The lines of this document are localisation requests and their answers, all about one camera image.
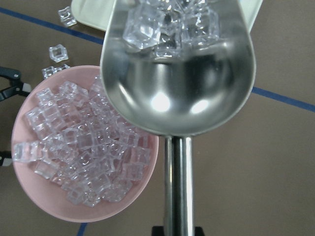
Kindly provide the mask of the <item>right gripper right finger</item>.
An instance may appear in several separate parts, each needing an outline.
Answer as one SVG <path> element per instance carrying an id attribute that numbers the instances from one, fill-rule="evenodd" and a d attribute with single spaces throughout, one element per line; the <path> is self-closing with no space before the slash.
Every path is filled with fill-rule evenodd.
<path id="1" fill-rule="evenodd" d="M 202 227 L 196 226 L 194 228 L 194 235 L 195 236 L 204 236 L 204 231 L 203 231 Z"/>

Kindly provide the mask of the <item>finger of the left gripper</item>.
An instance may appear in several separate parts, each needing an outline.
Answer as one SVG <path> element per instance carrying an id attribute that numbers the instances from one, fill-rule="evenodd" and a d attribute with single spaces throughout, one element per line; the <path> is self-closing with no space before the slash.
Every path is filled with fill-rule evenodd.
<path id="1" fill-rule="evenodd" d="M 7 167 L 12 164 L 11 151 L 0 151 L 0 166 Z"/>
<path id="2" fill-rule="evenodd" d="M 6 78 L 10 86 L 0 91 L 0 100 L 4 101 L 15 95 L 27 97 L 32 91 L 31 85 L 21 81 L 21 72 L 16 69 L 0 67 L 0 77 Z"/>

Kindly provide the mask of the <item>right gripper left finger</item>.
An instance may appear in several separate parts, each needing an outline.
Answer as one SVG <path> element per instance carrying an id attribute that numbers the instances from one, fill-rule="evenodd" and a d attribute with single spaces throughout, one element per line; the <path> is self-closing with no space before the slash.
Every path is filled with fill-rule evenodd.
<path id="1" fill-rule="evenodd" d="M 151 236 L 164 236 L 163 226 L 153 226 L 151 230 Z"/>

